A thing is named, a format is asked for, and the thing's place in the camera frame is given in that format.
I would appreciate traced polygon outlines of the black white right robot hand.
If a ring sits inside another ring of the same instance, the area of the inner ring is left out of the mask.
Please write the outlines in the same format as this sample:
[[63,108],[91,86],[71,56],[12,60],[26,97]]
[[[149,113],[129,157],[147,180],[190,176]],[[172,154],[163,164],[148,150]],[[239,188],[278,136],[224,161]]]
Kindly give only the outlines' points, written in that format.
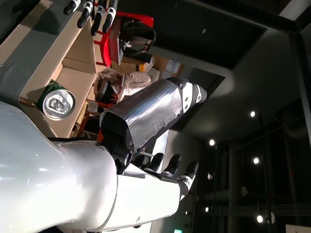
[[156,140],[207,92],[181,78],[157,81],[101,113],[101,142],[49,140],[20,109],[0,104],[0,230],[54,226],[100,233],[172,216],[198,169],[174,179],[180,156],[140,169],[132,156]]

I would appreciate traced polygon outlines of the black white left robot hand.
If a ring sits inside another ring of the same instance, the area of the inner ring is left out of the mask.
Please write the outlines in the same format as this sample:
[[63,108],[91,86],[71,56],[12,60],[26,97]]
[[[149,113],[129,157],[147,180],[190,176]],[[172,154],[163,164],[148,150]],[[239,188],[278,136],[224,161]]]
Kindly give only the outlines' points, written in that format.
[[83,5],[83,11],[80,18],[77,21],[77,27],[83,28],[89,18],[93,20],[91,27],[91,35],[95,36],[101,24],[104,14],[106,18],[103,24],[102,32],[108,33],[110,30],[118,7],[118,0],[109,0],[108,9],[106,9],[107,0],[99,0],[97,6],[95,6],[95,0],[86,0]]

